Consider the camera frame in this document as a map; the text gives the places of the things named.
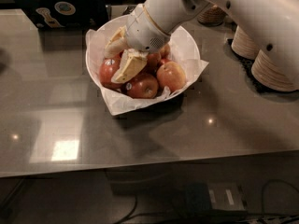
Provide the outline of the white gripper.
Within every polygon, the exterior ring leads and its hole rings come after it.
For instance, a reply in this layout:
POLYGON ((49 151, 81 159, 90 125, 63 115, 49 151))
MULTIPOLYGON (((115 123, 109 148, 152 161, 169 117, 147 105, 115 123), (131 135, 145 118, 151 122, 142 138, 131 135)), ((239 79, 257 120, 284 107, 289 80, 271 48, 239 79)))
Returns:
POLYGON ((170 40, 170 35, 159 28, 142 4, 128 16, 125 27, 117 29, 104 49, 106 58, 123 51, 120 68, 111 79, 113 83, 123 84, 135 77, 147 65, 148 53, 158 52, 170 40))

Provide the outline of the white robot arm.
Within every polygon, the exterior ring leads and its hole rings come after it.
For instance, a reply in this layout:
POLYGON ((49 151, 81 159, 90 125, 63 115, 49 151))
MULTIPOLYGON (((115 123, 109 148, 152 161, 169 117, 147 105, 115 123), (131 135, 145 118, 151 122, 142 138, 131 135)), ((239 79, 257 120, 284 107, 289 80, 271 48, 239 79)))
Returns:
POLYGON ((299 85, 299 0, 146 0, 110 38, 105 56, 124 49, 155 53, 185 21, 221 8, 292 82, 299 85))

